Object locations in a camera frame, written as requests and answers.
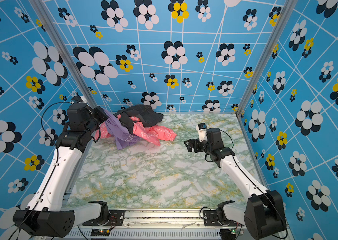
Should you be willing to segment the purple cloth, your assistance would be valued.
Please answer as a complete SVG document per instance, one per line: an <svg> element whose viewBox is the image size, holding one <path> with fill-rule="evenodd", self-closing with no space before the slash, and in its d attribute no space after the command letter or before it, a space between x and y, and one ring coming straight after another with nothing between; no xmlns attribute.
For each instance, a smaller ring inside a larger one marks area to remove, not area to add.
<svg viewBox="0 0 338 240"><path fill-rule="evenodd" d="M108 116L108 119L100 125L100 132L97 133L100 139L106 139L114 137L118 150L122 150L126 147L132 146L141 140L129 133L129 130L122 126L118 118L116 118L111 112L104 109L104 112Z"/></svg>

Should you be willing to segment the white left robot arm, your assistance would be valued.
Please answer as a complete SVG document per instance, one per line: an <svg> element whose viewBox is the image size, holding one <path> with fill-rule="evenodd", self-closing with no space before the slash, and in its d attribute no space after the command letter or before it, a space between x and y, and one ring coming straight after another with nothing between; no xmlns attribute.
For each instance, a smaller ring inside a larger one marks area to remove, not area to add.
<svg viewBox="0 0 338 240"><path fill-rule="evenodd" d="M87 221L106 224L110 220L104 201L71 210L62 208L66 191L73 186L85 160L88 144L95 141L94 133L108 119L101 107L91 108L80 96L71 99L67 116L68 122L55 142L54 156L40 187L25 209L17 210L13 216L13 234L64 238L72 228Z"/></svg>

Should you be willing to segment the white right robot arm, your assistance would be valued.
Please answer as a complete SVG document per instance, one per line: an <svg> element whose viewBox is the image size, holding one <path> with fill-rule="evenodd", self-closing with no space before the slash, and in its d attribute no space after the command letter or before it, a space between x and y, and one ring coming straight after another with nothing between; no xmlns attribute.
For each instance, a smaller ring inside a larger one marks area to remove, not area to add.
<svg viewBox="0 0 338 240"><path fill-rule="evenodd" d="M220 203L216 208L218 223L224 227L231 222L245 226L256 240L286 231L281 195L270 191L249 173L235 152L224 145L219 128L207 128L205 123L201 123L196 130L198 138L184 142L188 152L204 152L205 160L216 163L233 180L247 201L244 211L235 208L234 201Z"/></svg>

